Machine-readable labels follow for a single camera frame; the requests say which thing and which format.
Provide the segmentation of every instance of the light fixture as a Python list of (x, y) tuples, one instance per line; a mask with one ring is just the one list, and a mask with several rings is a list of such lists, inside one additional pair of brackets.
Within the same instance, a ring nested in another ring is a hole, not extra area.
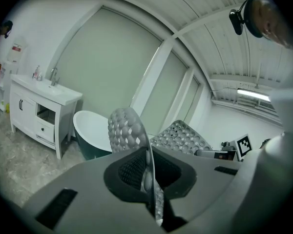
[(238, 94), (242, 94), (242, 95), (246, 95), (246, 96), (252, 96), (252, 97), (256, 97), (256, 98), (263, 99), (263, 100), (266, 100), (266, 101), (270, 101), (269, 97), (267, 95), (261, 94), (261, 93), (258, 93), (258, 92), (254, 92), (254, 91), (250, 91), (250, 90), (246, 90), (246, 89), (238, 88)]

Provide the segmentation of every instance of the marble floor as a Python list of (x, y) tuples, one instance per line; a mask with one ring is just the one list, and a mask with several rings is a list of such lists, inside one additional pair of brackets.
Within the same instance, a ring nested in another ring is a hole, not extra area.
[(0, 111), (0, 193), (22, 206), (37, 190), (84, 162), (77, 142), (62, 143), (64, 155), (34, 141), (18, 130), (11, 131), (10, 116)]

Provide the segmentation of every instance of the freestanding bathtub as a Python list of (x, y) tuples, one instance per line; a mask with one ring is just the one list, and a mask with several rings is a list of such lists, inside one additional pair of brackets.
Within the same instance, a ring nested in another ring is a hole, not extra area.
[(107, 118), (91, 111), (79, 111), (74, 115), (73, 122), (77, 142), (85, 159), (112, 153)]

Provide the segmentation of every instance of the bottle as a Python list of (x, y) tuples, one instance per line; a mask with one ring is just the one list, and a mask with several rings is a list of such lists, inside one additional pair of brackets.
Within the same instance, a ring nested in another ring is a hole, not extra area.
[(9, 104), (9, 103), (6, 104), (6, 106), (5, 106), (5, 111), (6, 111), (7, 113), (10, 112), (10, 104)]
[(34, 76), (33, 76), (33, 78), (34, 78), (34, 79), (37, 79), (38, 75), (39, 75), (39, 65), (38, 65), (38, 67), (36, 68), (36, 70), (35, 70), (35, 72), (34, 72)]

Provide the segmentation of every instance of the white vanity cabinet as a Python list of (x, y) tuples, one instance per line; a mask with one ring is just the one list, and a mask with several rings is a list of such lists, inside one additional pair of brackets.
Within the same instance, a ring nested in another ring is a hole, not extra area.
[(34, 140), (56, 150), (61, 159), (61, 142), (70, 141), (73, 116), (82, 94), (50, 81), (36, 81), (13, 75), (10, 91), (10, 119), (15, 128)]

